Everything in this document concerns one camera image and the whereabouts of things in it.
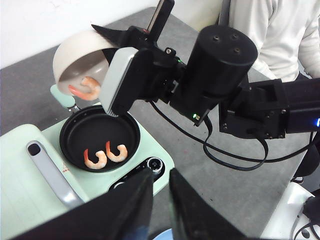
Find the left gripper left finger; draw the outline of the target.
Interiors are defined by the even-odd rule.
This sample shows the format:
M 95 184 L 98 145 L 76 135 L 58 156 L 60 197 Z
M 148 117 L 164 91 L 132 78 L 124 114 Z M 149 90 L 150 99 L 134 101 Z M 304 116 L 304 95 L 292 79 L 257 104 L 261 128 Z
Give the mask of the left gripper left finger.
M 15 239 L 146 240 L 152 208 L 152 172 L 144 169 L 115 189 Z

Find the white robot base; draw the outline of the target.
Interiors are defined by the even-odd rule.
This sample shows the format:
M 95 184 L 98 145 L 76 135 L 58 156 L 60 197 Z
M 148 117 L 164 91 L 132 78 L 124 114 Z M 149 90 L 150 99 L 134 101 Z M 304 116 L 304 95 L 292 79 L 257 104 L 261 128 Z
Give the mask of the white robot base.
M 260 237 L 269 240 L 293 240 L 298 230 L 310 221 L 303 214 L 303 206 L 313 196 L 301 185 L 289 183 Z

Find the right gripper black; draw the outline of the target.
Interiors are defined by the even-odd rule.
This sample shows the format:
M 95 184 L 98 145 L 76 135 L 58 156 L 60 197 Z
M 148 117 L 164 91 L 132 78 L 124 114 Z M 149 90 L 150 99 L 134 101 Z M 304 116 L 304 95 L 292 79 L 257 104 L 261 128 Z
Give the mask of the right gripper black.
M 127 30 L 119 30 L 91 25 L 98 34 L 116 46 L 101 50 L 108 65 L 119 48 L 133 47 L 138 50 L 115 98 L 117 105 L 132 105 L 136 100 L 161 100 L 167 104 L 173 97 L 186 64 L 173 48 L 159 48 L 158 39 L 174 4 L 173 0 L 159 1 L 147 28 L 132 25 Z

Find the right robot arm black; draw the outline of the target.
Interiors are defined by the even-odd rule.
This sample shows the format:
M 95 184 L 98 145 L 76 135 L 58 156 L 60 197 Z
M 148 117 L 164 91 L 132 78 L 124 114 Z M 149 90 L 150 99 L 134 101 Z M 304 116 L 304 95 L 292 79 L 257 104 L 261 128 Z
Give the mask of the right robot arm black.
M 188 63 L 170 47 L 160 49 L 159 36 L 174 6 L 159 1 L 148 27 L 94 29 L 115 46 L 101 85 L 105 112 L 125 114 L 136 100 L 163 101 L 199 126 L 213 108 L 219 130 L 242 139 L 282 139 L 286 134 L 320 129 L 320 81 L 250 82 L 248 71 L 258 56 L 254 43 L 224 25 L 202 29 Z

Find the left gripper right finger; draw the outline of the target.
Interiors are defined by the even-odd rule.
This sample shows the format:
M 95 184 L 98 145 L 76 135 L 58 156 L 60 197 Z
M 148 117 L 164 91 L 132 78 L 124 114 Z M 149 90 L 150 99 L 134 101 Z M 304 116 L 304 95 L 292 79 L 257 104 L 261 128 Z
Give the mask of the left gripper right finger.
M 173 168 L 169 172 L 171 228 L 175 240 L 247 240 Z

